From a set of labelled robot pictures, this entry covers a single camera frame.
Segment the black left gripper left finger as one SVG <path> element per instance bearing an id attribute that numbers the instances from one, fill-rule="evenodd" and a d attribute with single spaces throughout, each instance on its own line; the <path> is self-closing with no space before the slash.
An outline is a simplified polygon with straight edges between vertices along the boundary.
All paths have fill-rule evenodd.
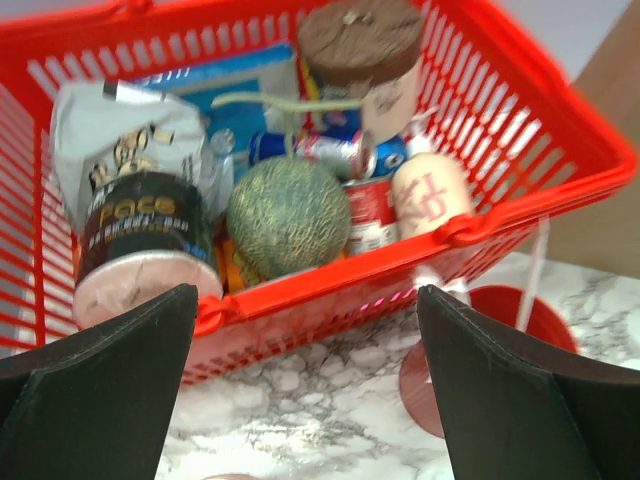
<path id="1" fill-rule="evenodd" d="M 181 284 L 2 359 L 2 478 L 154 478 L 197 307 L 196 288 Z"/>

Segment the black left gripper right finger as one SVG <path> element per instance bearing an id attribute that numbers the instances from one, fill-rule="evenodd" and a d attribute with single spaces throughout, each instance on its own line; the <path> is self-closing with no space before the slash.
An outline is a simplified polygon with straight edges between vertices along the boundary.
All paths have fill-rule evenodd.
<path id="1" fill-rule="evenodd" d="M 455 478 L 638 478 L 638 371 L 552 346 L 434 285 L 417 313 Z"/>

